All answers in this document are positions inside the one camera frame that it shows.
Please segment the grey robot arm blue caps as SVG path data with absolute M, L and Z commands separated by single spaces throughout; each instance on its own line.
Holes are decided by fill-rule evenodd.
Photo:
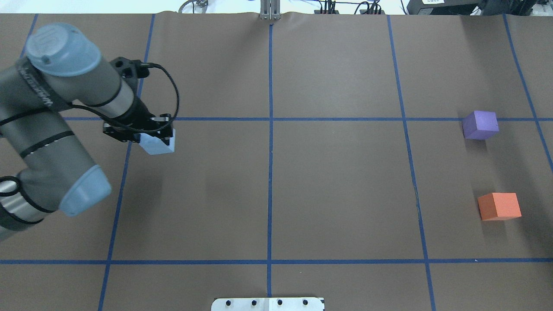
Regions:
M 32 34 L 24 55 L 1 72 L 1 136 L 26 168 L 1 178 L 1 240 L 63 211 L 77 216 L 112 192 L 102 168 L 61 112 L 79 109 L 103 120 L 103 133 L 138 143 L 148 154 L 172 153 L 180 110 L 152 114 L 138 95 L 138 80 L 157 63 L 117 57 L 107 61 L 81 30 L 50 23 Z

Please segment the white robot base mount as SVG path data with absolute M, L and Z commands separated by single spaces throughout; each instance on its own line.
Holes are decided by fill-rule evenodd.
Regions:
M 323 298 L 318 297 L 254 297 L 218 298 L 212 311 L 324 311 Z

